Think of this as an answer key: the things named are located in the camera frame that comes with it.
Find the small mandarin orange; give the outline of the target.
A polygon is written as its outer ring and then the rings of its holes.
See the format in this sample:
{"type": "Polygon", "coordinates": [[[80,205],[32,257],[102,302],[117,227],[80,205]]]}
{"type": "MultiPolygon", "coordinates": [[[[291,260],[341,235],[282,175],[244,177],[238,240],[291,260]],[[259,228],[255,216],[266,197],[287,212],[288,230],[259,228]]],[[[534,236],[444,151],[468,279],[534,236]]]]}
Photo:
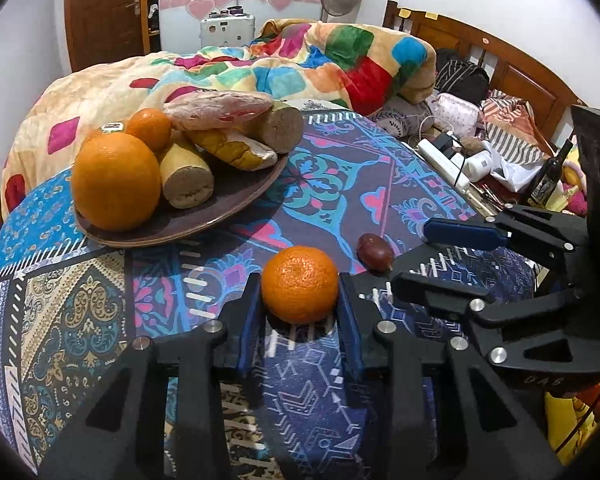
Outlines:
{"type": "Polygon", "coordinates": [[[265,307],[289,324],[311,324],[327,318],[338,298],[338,269],[326,252],[308,246],[281,250],[261,275],[265,307]]]}

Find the white power strip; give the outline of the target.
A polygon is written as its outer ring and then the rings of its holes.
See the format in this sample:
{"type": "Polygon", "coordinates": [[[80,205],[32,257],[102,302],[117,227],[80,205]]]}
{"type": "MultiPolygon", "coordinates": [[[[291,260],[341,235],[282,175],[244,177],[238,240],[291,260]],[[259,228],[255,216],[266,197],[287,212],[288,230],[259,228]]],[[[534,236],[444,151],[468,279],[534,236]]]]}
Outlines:
{"type": "Polygon", "coordinates": [[[451,159],[443,155],[442,151],[438,150],[434,144],[427,139],[422,139],[417,144],[417,151],[457,192],[460,194],[467,192],[470,185],[468,177],[462,173],[459,166],[456,166],[451,159]]]}

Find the dark wine bottle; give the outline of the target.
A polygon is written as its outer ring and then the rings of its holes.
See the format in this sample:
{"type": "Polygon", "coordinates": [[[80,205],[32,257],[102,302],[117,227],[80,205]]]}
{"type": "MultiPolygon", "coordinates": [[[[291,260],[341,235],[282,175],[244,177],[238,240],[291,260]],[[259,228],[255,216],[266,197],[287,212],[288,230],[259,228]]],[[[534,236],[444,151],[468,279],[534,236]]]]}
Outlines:
{"type": "Polygon", "coordinates": [[[562,165],[572,149],[570,139],[565,140],[558,154],[547,159],[522,196],[524,206],[544,208],[562,176],[562,165]]]}

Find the striped cloth on bed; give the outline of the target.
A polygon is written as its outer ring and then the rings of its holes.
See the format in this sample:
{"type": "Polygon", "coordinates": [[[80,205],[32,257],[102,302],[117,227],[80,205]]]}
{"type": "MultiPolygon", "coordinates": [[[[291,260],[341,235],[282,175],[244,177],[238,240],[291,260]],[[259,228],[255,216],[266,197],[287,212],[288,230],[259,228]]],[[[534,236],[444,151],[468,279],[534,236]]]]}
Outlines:
{"type": "Polygon", "coordinates": [[[534,165],[554,155],[535,125],[534,110],[527,100],[490,90],[481,111],[486,140],[508,162],[534,165]]]}

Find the blue patterned bedspread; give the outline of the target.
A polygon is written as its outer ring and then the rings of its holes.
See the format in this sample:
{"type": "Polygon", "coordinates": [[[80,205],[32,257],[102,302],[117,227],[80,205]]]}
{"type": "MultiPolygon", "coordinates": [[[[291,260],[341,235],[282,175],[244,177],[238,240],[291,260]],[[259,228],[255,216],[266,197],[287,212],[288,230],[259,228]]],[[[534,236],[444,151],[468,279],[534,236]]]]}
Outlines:
{"type": "MultiPolygon", "coordinates": [[[[412,252],[434,217],[468,205],[426,162],[370,120],[310,103],[282,174],[234,217],[146,248],[111,249],[76,227],[70,174],[38,186],[0,233],[0,433],[37,470],[106,369],[138,336],[163,338],[217,318],[281,250],[321,249],[359,274],[356,245],[382,237],[412,252]]],[[[321,321],[272,315],[252,360],[260,406],[221,387],[230,464],[241,479],[367,479],[376,387],[352,382],[335,309],[321,321]]]]}

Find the black bag on bed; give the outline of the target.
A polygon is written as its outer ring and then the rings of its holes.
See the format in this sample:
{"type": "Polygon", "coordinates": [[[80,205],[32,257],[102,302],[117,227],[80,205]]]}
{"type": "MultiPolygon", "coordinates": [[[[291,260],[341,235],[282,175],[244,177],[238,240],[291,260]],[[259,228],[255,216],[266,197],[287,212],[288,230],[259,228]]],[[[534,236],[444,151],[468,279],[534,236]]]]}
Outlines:
{"type": "Polygon", "coordinates": [[[438,49],[436,82],[439,93],[449,93],[464,101],[480,106],[489,93],[490,78],[477,64],[461,58],[453,49],[438,49]]]}

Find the wooden bed headboard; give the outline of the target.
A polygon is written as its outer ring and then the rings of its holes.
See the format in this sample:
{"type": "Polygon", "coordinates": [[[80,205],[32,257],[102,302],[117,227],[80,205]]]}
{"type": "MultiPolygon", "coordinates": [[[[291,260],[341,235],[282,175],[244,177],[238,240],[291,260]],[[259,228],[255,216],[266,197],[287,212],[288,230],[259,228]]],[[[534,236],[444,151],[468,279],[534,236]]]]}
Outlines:
{"type": "Polygon", "coordinates": [[[435,49],[451,49],[483,67],[490,88],[526,100],[534,111],[536,137],[546,148],[566,130],[570,107],[583,101],[568,84],[523,50],[475,26],[442,14],[412,10],[394,0],[386,2],[382,24],[410,32],[435,49]]]}

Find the colourful patchwork fleece blanket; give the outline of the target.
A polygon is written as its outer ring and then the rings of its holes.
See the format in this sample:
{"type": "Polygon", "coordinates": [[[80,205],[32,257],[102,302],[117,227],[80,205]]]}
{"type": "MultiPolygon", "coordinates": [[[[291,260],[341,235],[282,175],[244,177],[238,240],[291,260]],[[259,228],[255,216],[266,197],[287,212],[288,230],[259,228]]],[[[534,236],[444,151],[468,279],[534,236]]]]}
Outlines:
{"type": "Polygon", "coordinates": [[[368,116],[399,92],[426,98],[436,80],[434,47],[374,25],[281,18],[247,47],[160,51],[84,68],[50,84],[21,123],[0,191],[4,217],[39,184],[68,168],[88,134],[193,90],[260,91],[314,99],[368,116]]]}

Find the dark brown round plate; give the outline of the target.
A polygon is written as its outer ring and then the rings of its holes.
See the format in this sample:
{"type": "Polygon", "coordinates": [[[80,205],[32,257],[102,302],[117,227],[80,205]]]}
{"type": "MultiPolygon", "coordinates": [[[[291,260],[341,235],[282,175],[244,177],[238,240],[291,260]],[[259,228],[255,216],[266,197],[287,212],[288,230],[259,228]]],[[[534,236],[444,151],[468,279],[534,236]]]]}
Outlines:
{"type": "Polygon", "coordinates": [[[244,210],[263,195],[282,174],[288,156],[279,156],[272,167],[242,171],[221,162],[207,152],[201,154],[214,175],[211,197],[194,208],[176,209],[165,198],[152,216],[131,231],[109,232],[95,228],[73,209],[76,226],[88,238],[114,248],[149,247],[179,240],[216,226],[244,210]]]}

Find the cut baguette bread piece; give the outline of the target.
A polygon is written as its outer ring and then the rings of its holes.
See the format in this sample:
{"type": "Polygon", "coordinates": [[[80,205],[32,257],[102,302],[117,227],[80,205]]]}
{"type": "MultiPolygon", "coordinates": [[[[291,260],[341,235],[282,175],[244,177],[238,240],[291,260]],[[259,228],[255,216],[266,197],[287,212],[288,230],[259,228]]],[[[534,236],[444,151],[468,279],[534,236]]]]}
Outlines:
{"type": "Polygon", "coordinates": [[[197,207],[214,191],[214,177],[208,164],[189,144],[172,142],[160,162],[162,194],[178,209],[197,207]]]}

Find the large orange front Dole sticker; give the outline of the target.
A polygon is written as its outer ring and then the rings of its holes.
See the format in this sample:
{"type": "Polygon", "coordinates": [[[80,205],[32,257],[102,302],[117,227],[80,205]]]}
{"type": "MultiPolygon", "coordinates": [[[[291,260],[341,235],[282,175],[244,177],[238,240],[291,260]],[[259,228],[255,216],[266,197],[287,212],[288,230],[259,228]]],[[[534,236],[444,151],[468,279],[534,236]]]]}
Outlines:
{"type": "Polygon", "coordinates": [[[126,133],[86,141],[71,171],[76,211],[104,231],[132,230],[148,220],[161,197],[158,159],[148,146],[126,133]]]}

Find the large orange dole sticker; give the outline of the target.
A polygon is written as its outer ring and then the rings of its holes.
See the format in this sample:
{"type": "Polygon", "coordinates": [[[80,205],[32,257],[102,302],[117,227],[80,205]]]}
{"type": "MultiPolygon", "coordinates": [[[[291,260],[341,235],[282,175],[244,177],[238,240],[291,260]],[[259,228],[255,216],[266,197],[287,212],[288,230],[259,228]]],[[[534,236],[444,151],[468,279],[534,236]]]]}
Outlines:
{"type": "Polygon", "coordinates": [[[125,133],[125,127],[125,122],[106,122],[106,124],[88,130],[83,142],[86,143],[89,140],[93,140],[98,136],[103,136],[104,134],[125,133]]]}
{"type": "Polygon", "coordinates": [[[148,146],[126,133],[86,141],[71,171],[76,211],[104,231],[132,230],[148,220],[161,197],[158,159],[148,146]]]}

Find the small mandarin on plate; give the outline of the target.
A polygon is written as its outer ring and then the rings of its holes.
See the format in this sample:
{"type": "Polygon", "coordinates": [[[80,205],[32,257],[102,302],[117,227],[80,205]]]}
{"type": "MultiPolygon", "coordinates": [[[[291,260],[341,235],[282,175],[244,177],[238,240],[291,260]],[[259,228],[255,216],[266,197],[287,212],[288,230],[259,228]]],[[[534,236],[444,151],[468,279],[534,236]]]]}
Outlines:
{"type": "Polygon", "coordinates": [[[153,152],[162,151],[170,141],[172,122],[161,110],[143,108],[131,116],[125,132],[143,141],[153,152]]]}

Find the large orange rear Dole sticker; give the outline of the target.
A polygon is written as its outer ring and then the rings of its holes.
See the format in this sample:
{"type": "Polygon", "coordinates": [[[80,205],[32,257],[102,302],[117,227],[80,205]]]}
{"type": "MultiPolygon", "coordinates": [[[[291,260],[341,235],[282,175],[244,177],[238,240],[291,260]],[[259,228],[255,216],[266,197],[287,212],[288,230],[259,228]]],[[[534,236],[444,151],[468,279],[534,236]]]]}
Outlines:
{"type": "Polygon", "coordinates": [[[88,130],[83,142],[86,143],[89,140],[93,140],[98,136],[103,136],[104,134],[125,133],[125,127],[125,122],[106,122],[106,124],[88,130]]]}

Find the white box appliance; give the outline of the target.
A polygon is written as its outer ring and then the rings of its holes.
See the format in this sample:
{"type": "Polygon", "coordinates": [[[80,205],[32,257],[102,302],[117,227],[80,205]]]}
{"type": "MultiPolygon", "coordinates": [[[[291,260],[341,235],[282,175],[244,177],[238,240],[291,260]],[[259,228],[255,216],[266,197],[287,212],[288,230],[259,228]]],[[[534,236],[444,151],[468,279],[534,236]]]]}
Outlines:
{"type": "Polygon", "coordinates": [[[200,22],[201,47],[242,47],[254,39],[256,18],[242,6],[211,12],[200,22]]]}

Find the brown wooden door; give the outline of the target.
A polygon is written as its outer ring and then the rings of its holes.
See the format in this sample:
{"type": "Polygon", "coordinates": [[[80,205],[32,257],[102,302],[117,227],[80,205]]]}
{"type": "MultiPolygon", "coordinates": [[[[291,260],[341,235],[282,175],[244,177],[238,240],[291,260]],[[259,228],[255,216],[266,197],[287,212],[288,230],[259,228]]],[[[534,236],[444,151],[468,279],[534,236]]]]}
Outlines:
{"type": "Polygon", "coordinates": [[[75,72],[144,53],[140,0],[65,0],[65,31],[75,72]]]}

